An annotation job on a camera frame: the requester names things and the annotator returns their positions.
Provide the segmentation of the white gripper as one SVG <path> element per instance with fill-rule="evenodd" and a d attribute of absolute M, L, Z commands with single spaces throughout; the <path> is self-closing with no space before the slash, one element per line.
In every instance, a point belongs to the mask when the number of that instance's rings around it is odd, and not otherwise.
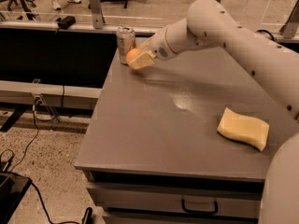
<path fill-rule="evenodd" d="M 167 27 L 158 31 L 155 35 L 144 41 L 139 48 L 141 53 L 128 65 L 139 70 L 154 64 L 154 58 L 167 61 L 175 58 L 177 54 L 171 50 L 166 39 Z"/>

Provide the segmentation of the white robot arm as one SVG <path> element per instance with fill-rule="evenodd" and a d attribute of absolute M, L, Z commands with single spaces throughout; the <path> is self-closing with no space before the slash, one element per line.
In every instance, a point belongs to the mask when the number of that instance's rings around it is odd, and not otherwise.
<path fill-rule="evenodd" d="M 187 50 L 223 48 L 293 119 L 298 118 L 298 54 L 239 25 L 215 0 L 197 0 L 186 18 L 164 27 L 126 55 L 139 70 Z M 259 224 L 299 224 L 299 133 L 274 155 L 263 188 Z"/>

